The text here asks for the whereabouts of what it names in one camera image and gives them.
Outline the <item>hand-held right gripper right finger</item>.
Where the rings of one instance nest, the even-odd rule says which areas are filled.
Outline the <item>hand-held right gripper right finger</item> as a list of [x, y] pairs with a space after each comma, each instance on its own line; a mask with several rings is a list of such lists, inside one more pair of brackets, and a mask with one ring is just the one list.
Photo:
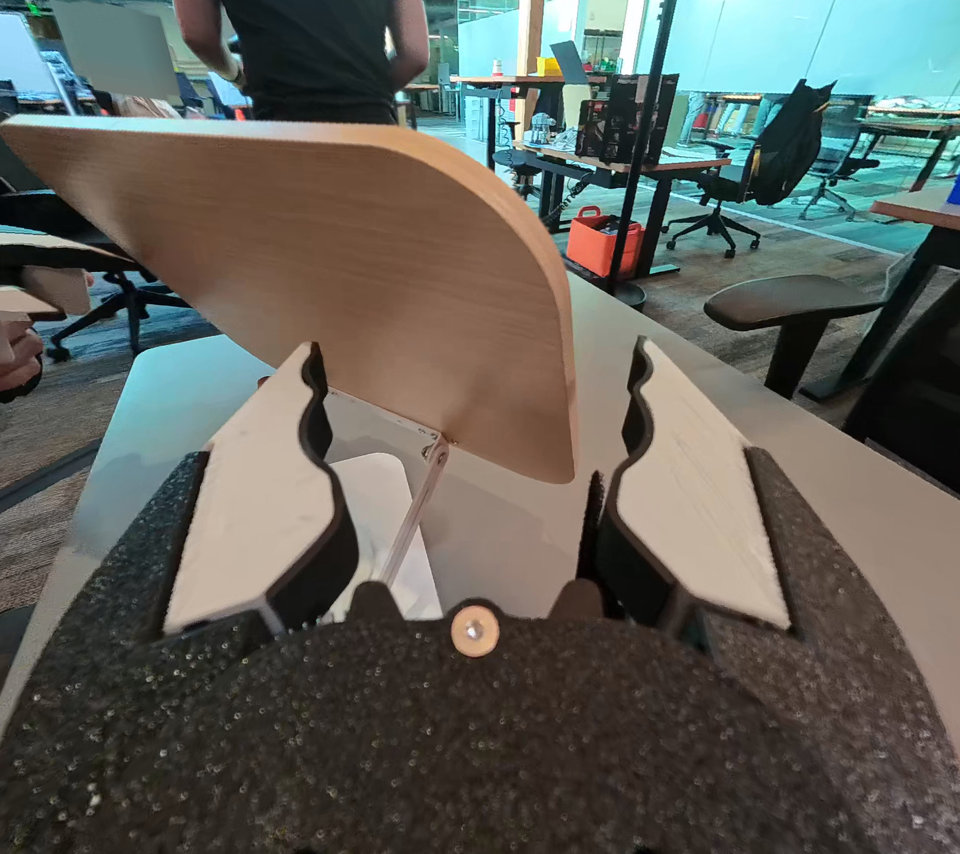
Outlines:
[[785, 579], [743, 434], [645, 335], [627, 378], [626, 457], [606, 492], [606, 589], [675, 637], [706, 614], [791, 631]]

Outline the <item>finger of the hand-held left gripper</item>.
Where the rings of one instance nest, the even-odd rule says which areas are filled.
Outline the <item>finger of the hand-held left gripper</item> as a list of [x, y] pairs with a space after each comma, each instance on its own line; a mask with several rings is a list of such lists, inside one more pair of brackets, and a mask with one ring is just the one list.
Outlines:
[[14, 285], [1, 286], [2, 322], [47, 322], [64, 320], [66, 314], [27, 290]]
[[1, 267], [88, 272], [138, 272], [135, 260], [78, 241], [47, 234], [1, 230]]

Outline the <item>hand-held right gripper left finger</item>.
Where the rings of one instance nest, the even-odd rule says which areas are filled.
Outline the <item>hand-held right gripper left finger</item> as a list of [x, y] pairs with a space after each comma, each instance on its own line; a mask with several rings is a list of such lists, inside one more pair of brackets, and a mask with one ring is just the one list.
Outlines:
[[319, 346], [306, 342], [211, 438], [163, 632], [240, 613], [271, 635], [330, 617], [359, 565]]

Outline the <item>wooden tilting board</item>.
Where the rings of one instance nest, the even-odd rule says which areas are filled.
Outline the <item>wooden tilting board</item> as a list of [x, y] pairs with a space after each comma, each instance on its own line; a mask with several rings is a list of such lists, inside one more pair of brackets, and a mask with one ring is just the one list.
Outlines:
[[251, 355], [532, 480], [579, 452], [570, 285], [485, 165], [396, 125], [16, 116], [55, 194]]

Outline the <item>grey desk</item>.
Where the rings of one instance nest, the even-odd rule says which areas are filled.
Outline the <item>grey desk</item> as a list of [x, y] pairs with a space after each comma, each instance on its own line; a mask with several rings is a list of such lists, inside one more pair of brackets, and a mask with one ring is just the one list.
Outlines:
[[[469, 598], [546, 615], [572, 578], [594, 471], [623, 459], [626, 379], [650, 338], [753, 445], [767, 450], [870, 582], [958, 738], [958, 500], [655, 321], [569, 276], [579, 473], [566, 486], [454, 448], [421, 533], [443, 611]], [[271, 368], [224, 335], [134, 362], [2, 691], [5, 728], [66, 608], [182, 458], [202, 449]]]

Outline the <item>person's left hand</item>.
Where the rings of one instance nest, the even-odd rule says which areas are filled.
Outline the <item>person's left hand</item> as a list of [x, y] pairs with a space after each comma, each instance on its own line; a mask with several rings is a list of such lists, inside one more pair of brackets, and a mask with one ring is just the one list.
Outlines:
[[31, 392], [42, 378], [43, 343], [29, 321], [1, 322], [1, 396], [7, 403]]

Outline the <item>black swivel chair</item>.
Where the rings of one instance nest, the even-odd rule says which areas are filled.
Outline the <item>black swivel chair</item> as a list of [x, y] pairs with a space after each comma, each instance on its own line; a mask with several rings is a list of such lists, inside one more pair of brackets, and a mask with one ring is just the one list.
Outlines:
[[93, 265], [87, 270], [102, 273], [104, 279], [119, 290], [51, 336], [46, 355], [56, 364], [70, 359], [70, 351], [63, 344], [66, 338], [99, 321], [114, 318], [121, 311], [126, 311], [130, 354], [136, 357], [141, 352], [141, 321], [150, 318], [148, 307], [190, 308], [169, 286], [162, 284], [144, 265], [130, 257], [53, 190], [15, 191], [2, 181], [1, 224], [2, 228], [23, 228], [95, 248], [99, 254], [94, 256]]

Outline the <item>black pole stand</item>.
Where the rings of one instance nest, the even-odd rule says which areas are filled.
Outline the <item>black pole stand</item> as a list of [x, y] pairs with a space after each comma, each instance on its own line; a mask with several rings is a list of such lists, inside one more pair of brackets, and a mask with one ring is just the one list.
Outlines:
[[604, 282], [604, 291], [607, 295], [639, 311], [643, 309], [646, 299], [645, 292], [641, 287], [637, 286], [636, 283], [629, 280], [621, 280], [618, 274], [627, 232], [633, 222], [632, 218], [639, 181], [646, 168], [645, 157], [651, 140], [654, 113], [657, 109], [661, 92], [663, 67], [676, 4], [677, 0], [663, 0], [662, 2], [651, 64], [647, 72], [647, 83], [644, 89], [640, 122], [633, 144], [627, 187], [619, 215], [619, 229], [616, 244], [609, 272]]

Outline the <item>orange storage tote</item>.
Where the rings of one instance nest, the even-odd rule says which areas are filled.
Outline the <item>orange storage tote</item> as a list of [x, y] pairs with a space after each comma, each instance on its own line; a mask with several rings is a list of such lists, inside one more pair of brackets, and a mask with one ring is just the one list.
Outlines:
[[[566, 259], [588, 272], [606, 277], [614, 257], [618, 229], [617, 215], [604, 214], [595, 205], [582, 207], [569, 224]], [[620, 260], [619, 278], [634, 275], [644, 236], [645, 227], [632, 222]]]

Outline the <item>wooden top black table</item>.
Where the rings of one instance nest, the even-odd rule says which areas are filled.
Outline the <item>wooden top black table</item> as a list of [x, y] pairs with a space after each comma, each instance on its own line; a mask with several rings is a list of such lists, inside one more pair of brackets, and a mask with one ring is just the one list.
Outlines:
[[522, 171], [531, 169], [540, 176], [538, 217], [551, 234], [562, 230], [562, 215], [554, 212], [554, 208], [562, 204], [567, 182], [582, 188], [625, 189], [621, 217], [627, 218], [633, 215], [639, 180], [644, 177], [653, 181], [654, 194], [637, 264], [623, 279], [625, 284], [633, 286], [648, 277], [679, 271], [674, 264], [654, 266], [673, 183], [677, 180], [692, 182], [702, 173], [718, 171], [731, 164], [731, 159], [727, 157], [672, 153], [667, 153], [657, 163], [639, 160], [630, 164], [604, 164], [594, 157], [578, 156], [549, 145], [530, 144], [522, 140], [514, 141], [508, 148], [489, 152], [487, 160], [490, 165], [498, 163]]
[[909, 312], [939, 269], [959, 269], [959, 208], [949, 203], [947, 186], [901, 192], [877, 200], [870, 208], [893, 219], [921, 224], [930, 231], [907, 260], [906, 270], [892, 286], [879, 311], [846, 365], [829, 377], [802, 385], [800, 395], [825, 403], [866, 385], [875, 374], [882, 354], [904, 324]]

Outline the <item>black chair with jacket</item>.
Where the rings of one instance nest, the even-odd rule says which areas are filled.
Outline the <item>black chair with jacket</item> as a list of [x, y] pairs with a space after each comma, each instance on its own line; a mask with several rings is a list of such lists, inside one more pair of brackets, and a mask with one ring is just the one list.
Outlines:
[[779, 112], [755, 139], [742, 164], [698, 173], [694, 183], [701, 190], [699, 205], [710, 211], [700, 217], [678, 217], [662, 224], [662, 234], [673, 225], [685, 225], [667, 240], [666, 248], [674, 250], [678, 239], [703, 229], [709, 236], [724, 239], [726, 259], [737, 254], [731, 231], [750, 236], [750, 250], [757, 250], [761, 234], [726, 216], [723, 205], [752, 201], [770, 207], [791, 195], [820, 152], [823, 117], [835, 84], [832, 81], [812, 88], [807, 80], [799, 80]]

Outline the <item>black printed box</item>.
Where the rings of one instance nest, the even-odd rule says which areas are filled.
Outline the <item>black printed box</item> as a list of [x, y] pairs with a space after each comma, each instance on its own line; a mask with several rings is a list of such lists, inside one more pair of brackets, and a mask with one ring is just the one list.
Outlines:
[[[582, 102], [576, 156], [597, 159], [608, 166], [632, 164], [648, 80], [647, 75], [615, 75], [609, 80], [605, 98]], [[645, 166], [660, 163], [678, 82], [677, 73], [663, 75], [660, 80], [644, 148]]]

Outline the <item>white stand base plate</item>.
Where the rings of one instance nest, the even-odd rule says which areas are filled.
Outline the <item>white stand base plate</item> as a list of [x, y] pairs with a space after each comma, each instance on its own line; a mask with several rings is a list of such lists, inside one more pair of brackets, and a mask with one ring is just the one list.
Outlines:
[[[331, 465], [337, 475], [357, 537], [359, 560], [347, 588], [319, 622], [341, 622], [360, 584], [377, 581], [413, 495], [401, 460], [387, 452], [372, 452]], [[406, 550], [390, 593], [406, 620], [434, 621], [443, 616], [426, 545], [418, 527]]]

